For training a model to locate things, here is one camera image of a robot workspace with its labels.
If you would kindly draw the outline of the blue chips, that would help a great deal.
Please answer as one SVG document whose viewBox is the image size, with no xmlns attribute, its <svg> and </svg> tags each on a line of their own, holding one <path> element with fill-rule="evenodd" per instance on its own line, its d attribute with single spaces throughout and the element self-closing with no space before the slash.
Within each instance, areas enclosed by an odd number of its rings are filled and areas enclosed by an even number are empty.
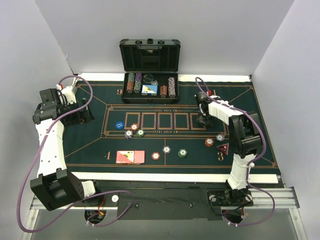
<svg viewBox="0 0 320 240">
<path fill-rule="evenodd" d="M 128 140 L 129 140 L 129 139 L 132 139 L 133 135 L 134 135 L 134 133 L 133 133 L 132 130 L 127 130 L 127 131 L 125 132 L 125 134 L 124 134 L 125 138 L 128 139 Z"/>
<path fill-rule="evenodd" d="M 222 134 L 217 134 L 216 135 L 216 140 L 219 142 L 222 142 L 225 139 L 225 137 Z"/>
</svg>

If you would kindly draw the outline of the blue small blind button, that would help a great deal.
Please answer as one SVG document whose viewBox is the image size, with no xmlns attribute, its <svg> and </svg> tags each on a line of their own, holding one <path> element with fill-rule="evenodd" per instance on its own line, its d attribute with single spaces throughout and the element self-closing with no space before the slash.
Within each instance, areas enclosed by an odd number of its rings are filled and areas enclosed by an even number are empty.
<svg viewBox="0 0 320 240">
<path fill-rule="evenodd" d="M 116 123 L 115 123 L 115 128 L 117 129 L 117 130 L 121 130 L 121 129 L 123 129 L 125 127 L 125 123 L 123 122 L 123 121 L 117 121 Z"/>
</svg>

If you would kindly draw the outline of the red triangular dealer button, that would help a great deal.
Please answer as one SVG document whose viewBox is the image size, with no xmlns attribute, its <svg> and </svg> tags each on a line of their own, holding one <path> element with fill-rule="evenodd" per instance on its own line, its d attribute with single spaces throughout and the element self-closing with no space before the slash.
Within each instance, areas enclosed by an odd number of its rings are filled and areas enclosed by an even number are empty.
<svg viewBox="0 0 320 240">
<path fill-rule="evenodd" d="M 229 154 L 229 143 L 221 144 L 217 146 L 217 149 L 221 151 L 223 154 Z"/>
</svg>

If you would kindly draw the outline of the green poker chip stack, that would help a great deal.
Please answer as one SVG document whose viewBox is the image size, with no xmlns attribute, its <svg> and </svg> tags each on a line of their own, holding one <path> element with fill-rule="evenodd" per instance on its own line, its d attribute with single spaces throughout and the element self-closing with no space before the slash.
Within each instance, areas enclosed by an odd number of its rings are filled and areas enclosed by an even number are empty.
<svg viewBox="0 0 320 240">
<path fill-rule="evenodd" d="M 178 157 L 179 158 L 185 158 L 187 156 L 188 152 L 186 149 L 184 148 L 181 148 L 179 151 L 178 151 Z"/>
</svg>

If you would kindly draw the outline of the blue poker chip stack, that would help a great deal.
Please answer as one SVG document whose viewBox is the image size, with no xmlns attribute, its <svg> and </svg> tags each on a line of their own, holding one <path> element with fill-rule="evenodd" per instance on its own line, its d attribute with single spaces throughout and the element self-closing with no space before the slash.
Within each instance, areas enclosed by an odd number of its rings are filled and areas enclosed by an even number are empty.
<svg viewBox="0 0 320 240">
<path fill-rule="evenodd" d="M 162 150 L 163 150 L 163 152 L 164 152 L 165 154 L 168 154 L 168 153 L 170 153 L 171 148 L 170 148 L 169 146 L 164 146 Z"/>
</svg>

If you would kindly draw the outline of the red playing card deck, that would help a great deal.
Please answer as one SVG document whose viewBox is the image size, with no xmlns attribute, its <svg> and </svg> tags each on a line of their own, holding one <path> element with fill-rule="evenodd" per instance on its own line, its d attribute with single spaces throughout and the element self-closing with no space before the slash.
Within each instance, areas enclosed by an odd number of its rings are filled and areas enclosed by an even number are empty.
<svg viewBox="0 0 320 240">
<path fill-rule="evenodd" d="M 117 165 L 141 165 L 145 163 L 144 150 L 122 150 L 116 152 Z"/>
</svg>

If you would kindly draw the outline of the red poker chip stack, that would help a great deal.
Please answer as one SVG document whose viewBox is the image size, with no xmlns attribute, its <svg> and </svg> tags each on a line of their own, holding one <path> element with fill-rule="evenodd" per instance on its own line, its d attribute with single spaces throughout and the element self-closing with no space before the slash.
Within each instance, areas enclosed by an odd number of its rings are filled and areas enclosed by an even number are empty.
<svg viewBox="0 0 320 240">
<path fill-rule="evenodd" d="M 151 155 L 151 158 L 155 161 L 159 160 L 161 157 L 160 153 L 159 152 L 153 152 L 152 155 Z"/>
</svg>

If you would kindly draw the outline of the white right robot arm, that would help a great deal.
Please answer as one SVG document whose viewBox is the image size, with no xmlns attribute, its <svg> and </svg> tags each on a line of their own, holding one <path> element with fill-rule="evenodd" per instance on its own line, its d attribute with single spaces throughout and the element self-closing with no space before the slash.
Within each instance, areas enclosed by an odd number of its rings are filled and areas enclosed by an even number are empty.
<svg viewBox="0 0 320 240">
<path fill-rule="evenodd" d="M 235 108 L 217 95 L 206 96 L 200 91 L 194 97 L 199 109 L 197 120 L 201 125 L 212 126 L 214 120 L 228 125 L 229 149 L 233 152 L 233 161 L 225 183 L 224 201 L 230 205 L 249 201 L 250 170 L 255 166 L 253 160 L 263 150 L 265 143 L 258 115 Z"/>
</svg>

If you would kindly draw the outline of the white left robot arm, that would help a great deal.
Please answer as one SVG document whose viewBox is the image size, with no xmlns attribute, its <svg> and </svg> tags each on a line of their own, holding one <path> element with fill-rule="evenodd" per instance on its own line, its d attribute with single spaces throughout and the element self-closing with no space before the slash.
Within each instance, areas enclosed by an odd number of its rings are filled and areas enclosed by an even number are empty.
<svg viewBox="0 0 320 240">
<path fill-rule="evenodd" d="M 30 181 L 30 188 L 49 211 L 84 199 L 92 206 L 103 200 L 103 193 L 94 181 L 81 181 L 66 166 L 63 148 L 65 128 L 95 119 L 89 106 L 77 110 L 76 92 L 75 86 L 41 90 L 42 102 L 32 117 L 43 147 L 39 154 L 37 177 Z"/>
</svg>

